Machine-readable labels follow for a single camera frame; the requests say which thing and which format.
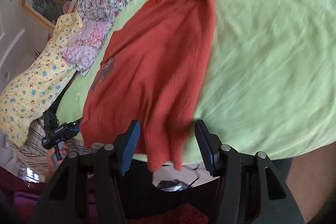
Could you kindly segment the left forearm red sleeve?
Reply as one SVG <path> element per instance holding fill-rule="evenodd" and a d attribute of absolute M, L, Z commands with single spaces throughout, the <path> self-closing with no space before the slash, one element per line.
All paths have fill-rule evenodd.
<path fill-rule="evenodd" d="M 44 182 L 29 182 L 1 167 L 1 223 L 29 223 Z"/>

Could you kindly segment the person's left hand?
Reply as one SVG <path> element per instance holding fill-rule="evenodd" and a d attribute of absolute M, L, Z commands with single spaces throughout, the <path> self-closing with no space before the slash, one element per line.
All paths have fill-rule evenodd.
<path fill-rule="evenodd" d="M 68 153 L 70 152 L 70 147 L 68 143 L 64 143 L 62 148 L 59 150 L 61 156 L 67 156 Z M 49 180 L 52 178 L 52 176 L 55 174 L 57 171 L 59 165 L 63 162 L 63 159 L 58 160 L 56 159 L 55 156 L 56 149 L 55 147 L 52 147 L 51 149 L 48 150 L 47 153 L 47 174 L 45 178 L 45 182 L 48 183 Z"/>

